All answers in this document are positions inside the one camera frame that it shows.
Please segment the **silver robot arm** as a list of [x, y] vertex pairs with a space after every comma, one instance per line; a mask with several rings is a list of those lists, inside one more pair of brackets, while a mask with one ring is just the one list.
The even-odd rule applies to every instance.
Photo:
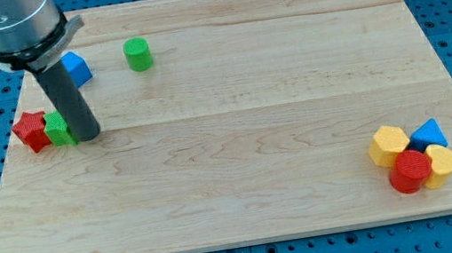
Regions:
[[46, 71], [83, 26], [80, 15], [68, 19], [53, 0], [0, 0], [0, 69]]

